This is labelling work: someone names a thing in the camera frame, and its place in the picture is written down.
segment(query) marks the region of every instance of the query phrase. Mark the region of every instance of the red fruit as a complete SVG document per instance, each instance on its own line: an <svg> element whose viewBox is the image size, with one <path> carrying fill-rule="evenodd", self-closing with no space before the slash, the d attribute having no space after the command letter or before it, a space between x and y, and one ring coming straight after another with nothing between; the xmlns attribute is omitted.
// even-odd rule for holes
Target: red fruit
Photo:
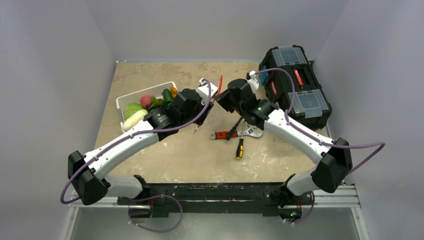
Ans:
<svg viewBox="0 0 424 240"><path fill-rule="evenodd" d="M140 104L145 108L149 108L149 105L152 103L152 96L144 95L140 98Z"/></svg>

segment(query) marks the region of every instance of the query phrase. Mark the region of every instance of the white wall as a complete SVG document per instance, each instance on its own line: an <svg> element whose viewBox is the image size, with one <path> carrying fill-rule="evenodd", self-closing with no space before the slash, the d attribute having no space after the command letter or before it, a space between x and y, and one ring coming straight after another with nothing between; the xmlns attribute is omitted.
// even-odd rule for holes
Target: white wall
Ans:
<svg viewBox="0 0 424 240"><path fill-rule="evenodd" d="M352 176L371 239L424 237L423 13L421 0L350 0L314 66L336 135L387 142Z"/></svg>
<svg viewBox="0 0 424 240"><path fill-rule="evenodd" d="M0 239L58 239L68 154L94 147L114 59L84 0L0 3Z"/></svg>
<svg viewBox="0 0 424 240"><path fill-rule="evenodd" d="M87 0L115 59L262 60L274 46L315 59L348 0Z"/></svg>

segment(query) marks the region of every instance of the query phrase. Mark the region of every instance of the green cabbage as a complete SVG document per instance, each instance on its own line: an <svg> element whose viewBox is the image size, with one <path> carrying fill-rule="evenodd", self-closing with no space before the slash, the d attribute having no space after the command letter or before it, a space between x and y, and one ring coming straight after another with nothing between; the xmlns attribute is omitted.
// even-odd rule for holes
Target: green cabbage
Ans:
<svg viewBox="0 0 424 240"><path fill-rule="evenodd" d="M140 103L131 103L125 106L123 109L123 119L127 120L129 117L131 117L133 114L135 114L137 111L144 109L144 107Z"/></svg>

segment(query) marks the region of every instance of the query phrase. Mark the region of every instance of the red label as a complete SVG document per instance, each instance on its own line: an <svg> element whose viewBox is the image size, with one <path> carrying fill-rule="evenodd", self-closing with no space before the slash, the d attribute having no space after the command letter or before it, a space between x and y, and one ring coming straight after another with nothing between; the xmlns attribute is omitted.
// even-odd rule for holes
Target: red label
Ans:
<svg viewBox="0 0 424 240"><path fill-rule="evenodd" d="M304 85L304 81L302 81L302 78L301 78L301 76L299 75L299 72L298 72L298 70L297 70L297 69L295 69L295 70L294 70L294 74L296 75L296 78L297 78L297 81L299 82L299 85L300 85L300 86L303 86L303 85Z"/></svg>
<svg viewBox="0 0 424 240"><path fill-rule="evenodd" d="M274 81L271 81L271 88L272 88L272 91L274 92L274 95L277 96L277 90L276 90L276 86L274 85Z"/></svg>

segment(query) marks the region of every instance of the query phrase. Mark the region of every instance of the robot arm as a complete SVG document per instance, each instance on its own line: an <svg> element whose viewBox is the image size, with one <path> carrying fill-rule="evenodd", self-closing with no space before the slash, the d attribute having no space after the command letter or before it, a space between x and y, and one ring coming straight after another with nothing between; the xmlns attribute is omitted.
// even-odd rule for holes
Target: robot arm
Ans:
<svg viewBox="0 0 424 240"><path fill-rule="evenodd" d="M249 80L239 78L231 81L227 90L215 97L216 102L226 111L240 114L248 124L290 142L316 164L306 172L293 174L282 184L280 187L283 194L282 204L284 199L293 200L296 196L317 189L334 193L352 169L352 157L349 149L334 148L322 143L336 145L349 145L349 143L342 138L334 141L322 136L288 117L289 123L316 136L320 142L302 134L287 122L284 111L277 105L269 100L256 98L255 72L251 72L248 78Z"/></svg>
<svg viewBox="0 0 424 240"><path fill-rule="evenodd" d="M196 89L180 91L171 103L151 110L143 121L106 145L84 155L79 151L69 155L68 177L74 178L71 183L84 205L96 203L105 196L135 198L143 191L145 181L141 176L108 174L140 150L177 133L181 125L191 122L202 125L214 105L210 96L215 96L218 88L207 85L203 78L199 85ZM203 114L193 121L203 109ZM76 174L84 165L87 167Z"/></svg>

